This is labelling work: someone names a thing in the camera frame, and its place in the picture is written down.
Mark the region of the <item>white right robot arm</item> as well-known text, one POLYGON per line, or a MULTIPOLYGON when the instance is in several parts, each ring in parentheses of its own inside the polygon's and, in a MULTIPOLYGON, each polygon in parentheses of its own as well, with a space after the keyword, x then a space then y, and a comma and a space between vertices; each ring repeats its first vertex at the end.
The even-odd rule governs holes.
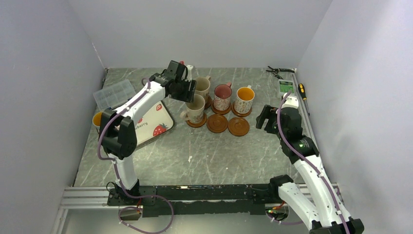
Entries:
POLYGON ((283 153, 298 170, 310 192, 308 199, 288 175, 270 179, 269 198, 285 201, 311 234, 361 234, 365 227, 351 214, 334 191, 314 141, 303 134, 297 108, 265 105, 256 117, 256 128, 275 134, 283 153))

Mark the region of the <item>pink mug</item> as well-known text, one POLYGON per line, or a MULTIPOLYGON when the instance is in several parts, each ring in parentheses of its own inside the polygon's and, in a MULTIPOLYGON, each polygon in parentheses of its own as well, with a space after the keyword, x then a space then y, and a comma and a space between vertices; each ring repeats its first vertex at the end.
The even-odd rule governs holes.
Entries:
POLYGON ((214 107, 218 110, 225 110, 230 105, 232 95, 231 82, 218 85, 214 90, 214 107))

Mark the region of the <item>orange interior white mug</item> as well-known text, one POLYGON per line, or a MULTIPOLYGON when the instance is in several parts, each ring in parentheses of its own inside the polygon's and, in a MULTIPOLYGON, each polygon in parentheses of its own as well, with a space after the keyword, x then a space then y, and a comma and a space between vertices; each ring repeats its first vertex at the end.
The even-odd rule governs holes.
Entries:
POLYGON ((238 89, 235 100, 235 110, 239 113, 247 113, 252 108, 255 93, 251 85, 241 87, 238 89))

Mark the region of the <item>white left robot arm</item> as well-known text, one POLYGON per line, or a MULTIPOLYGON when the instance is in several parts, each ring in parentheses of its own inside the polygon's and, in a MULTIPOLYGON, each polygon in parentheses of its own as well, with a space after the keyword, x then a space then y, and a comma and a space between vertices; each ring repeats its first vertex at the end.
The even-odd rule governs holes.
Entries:
POLYGON ((141 82, 143 88, 129 101, 102 112, 97 145, 98 158, 112 163, 116 187, 121 189, 120 197, 129 205, 141 198, 132 159, 138 144, 135 132, 138 120, 165 98, 192 102, 196 87, 189 76, 189 68, 174 60, 161 73, 143 78, 141 82))

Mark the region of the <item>dark brown wooden coaster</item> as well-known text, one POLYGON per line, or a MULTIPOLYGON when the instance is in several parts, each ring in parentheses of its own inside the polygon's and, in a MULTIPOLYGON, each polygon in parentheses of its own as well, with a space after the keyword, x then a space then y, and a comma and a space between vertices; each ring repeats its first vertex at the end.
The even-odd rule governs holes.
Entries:
POLYGON ((233 117, 228 121, 228 130, 234 136, 245 136, 249 132, 249 129, 250 125, 243 117, 233 117))

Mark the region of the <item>cream patterned mug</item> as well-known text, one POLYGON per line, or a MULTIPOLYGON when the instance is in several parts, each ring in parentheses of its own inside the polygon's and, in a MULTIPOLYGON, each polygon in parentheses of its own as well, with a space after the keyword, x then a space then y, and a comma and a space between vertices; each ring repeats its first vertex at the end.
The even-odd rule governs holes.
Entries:
POLYGON ((195 78, 196 87, 195 94, 202 96, 205 100, 205 103, 208 102, 209 90, 211 87, 211 76, 206 77, 197 77, 195 78))

